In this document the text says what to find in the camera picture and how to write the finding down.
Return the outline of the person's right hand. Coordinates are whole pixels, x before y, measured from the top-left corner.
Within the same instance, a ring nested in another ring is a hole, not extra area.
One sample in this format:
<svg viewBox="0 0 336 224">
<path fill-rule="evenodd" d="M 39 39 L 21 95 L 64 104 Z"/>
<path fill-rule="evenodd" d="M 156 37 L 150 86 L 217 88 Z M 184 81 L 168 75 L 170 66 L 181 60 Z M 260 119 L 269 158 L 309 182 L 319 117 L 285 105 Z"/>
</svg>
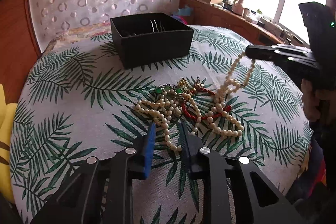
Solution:
<svg viewBox="0 0 336 224">
<path fill-rule="evenodd" d="M 301 82 L 303 112 L 310 122 L 316 122 L 320 118 L 325 118 L 327 124 L 335 120 L 335 90 L 316 90 L 310 81 L 303 79 Z M 318 110 L 319 103 L 329 102 L 329 110 L 322 114 Z"/>
</svg>

